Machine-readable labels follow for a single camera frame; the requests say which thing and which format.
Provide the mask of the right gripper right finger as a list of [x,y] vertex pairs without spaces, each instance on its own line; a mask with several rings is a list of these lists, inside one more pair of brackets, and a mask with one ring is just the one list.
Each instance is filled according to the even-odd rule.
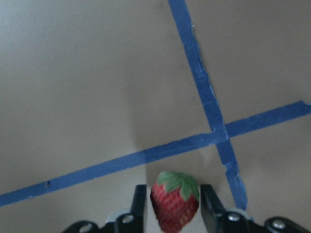
[[201,216],[208,233],[309,233],[285,217],[271,217],[263,225],[238,208],[226,209],[210,184],[200,185]]

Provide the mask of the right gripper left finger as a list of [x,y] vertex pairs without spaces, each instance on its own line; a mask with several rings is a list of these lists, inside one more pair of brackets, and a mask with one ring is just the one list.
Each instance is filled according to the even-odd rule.
[[99,227],[88,220],[77,221],[68,226],[64,233],[142,233],[144,232],[144,211],[146,205],[147,186],[139,184],[135,187],[132,204],[129,209],[113,212],[107,217],[105,224]]

